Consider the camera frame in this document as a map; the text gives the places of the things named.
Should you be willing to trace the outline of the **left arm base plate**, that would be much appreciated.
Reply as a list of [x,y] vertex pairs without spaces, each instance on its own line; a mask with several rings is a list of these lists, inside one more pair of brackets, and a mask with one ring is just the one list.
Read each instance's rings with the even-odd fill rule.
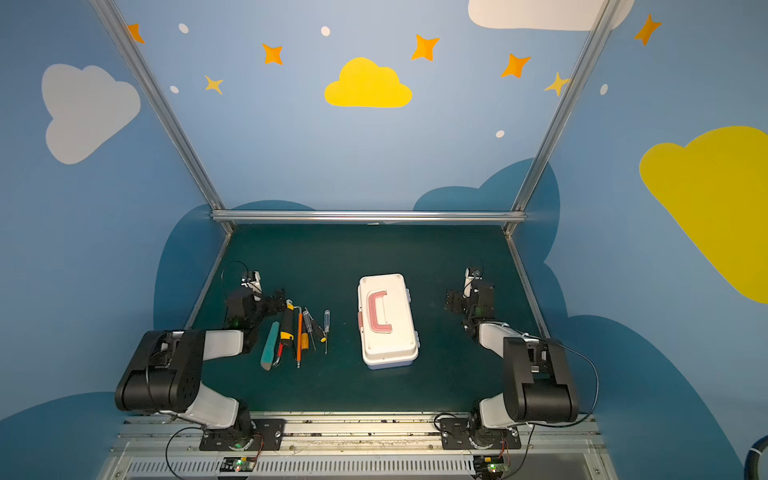
[[284,437],[286,420],[282,418],[256,418],[250,426],[240,429],[204,430],[200,451],[213,452],[256,452],[277,451]]

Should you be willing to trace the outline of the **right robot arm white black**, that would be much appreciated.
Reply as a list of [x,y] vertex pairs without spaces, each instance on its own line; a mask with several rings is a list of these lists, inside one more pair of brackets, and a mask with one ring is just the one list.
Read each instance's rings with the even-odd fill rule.
[[448,290],[445,309],[463,317],[464,331],[502,360],[502,392],[481,400],[475,418],[485,429],[523,423],[562,427],[577,421],[580,401],[566,348],[495,318],[495,286],[478,278]]

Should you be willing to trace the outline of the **white purple tool box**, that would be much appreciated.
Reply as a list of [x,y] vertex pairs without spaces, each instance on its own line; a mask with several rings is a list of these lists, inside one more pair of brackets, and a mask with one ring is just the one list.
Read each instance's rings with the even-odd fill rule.
[[358,295],[362,358],[371,370],[411,365],[419,354],[410,292],[399,273],[364,276]]

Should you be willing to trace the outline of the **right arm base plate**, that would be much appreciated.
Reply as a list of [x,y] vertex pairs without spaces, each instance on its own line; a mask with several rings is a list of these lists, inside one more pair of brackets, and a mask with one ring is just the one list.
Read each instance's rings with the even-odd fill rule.
[[519,433],[510,429],[489,429],[469,416],[438,415],[433,420],[444,450],[518,450]]

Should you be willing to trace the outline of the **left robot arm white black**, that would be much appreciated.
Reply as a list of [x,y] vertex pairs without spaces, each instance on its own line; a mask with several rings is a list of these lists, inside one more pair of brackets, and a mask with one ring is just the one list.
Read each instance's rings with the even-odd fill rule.
[[208,431],[249,436],[247,404],[204,385],[203,364],[250,353],[263,320],[286,309],[283,289],[265,295],[242,286],[228,298],[225,329],[145,333],[116,388],[117,408],[174,415]]

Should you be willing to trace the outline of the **black yellow screwdriver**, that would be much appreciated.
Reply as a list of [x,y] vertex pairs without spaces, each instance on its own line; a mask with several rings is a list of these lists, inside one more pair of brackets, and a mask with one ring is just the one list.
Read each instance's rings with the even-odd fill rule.
[[325,343],[326,342],[325,330],[318,324],[318,322],[314,319],[314,317],[311,315],[311,313],[307,308],[303,310],[303,318],[306,326],[306,331],[313,336],[313,339],[321,343]]

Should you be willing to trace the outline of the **orange pencil tool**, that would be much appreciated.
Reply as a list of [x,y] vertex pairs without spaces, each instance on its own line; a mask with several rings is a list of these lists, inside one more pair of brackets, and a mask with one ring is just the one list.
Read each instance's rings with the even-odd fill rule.
[[297,315],[295,343],[296,343],[296,366],[298,369],[301,367],[301,361],[302,361],[303,317],[302,317],[302,309],[300,306],[295,306],[294,311],[296,312],[296,315]]

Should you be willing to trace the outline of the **amber handle screwdriver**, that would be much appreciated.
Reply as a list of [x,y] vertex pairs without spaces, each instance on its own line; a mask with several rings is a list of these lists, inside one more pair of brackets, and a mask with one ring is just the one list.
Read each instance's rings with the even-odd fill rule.
[[304,309],[302,311],[302,322],[303,322],[303,333],[301,335],[301,349],[302,350],[308,350],[310,346],[310,335],[311,335],[311,322],[309,320],[308,316],[308,310]]

